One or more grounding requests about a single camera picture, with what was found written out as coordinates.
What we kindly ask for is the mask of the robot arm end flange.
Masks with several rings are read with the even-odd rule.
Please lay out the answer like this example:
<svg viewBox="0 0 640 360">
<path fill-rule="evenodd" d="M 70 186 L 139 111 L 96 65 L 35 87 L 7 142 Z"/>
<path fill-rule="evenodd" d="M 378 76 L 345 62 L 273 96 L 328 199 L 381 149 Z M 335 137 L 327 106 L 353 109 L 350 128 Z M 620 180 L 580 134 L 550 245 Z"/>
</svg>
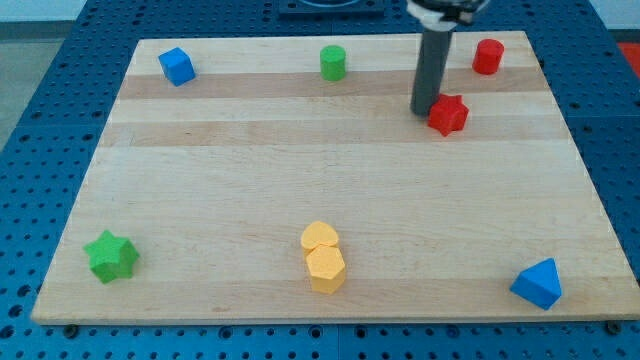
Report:
<svg viewBox="0 0 640 360">
<path fill-rule="evenodd" d="M 456 26 L 469 26 L 490 0 L 407 0 L 407 12 L 426 29 L 452 31 Z"/>
</svg>

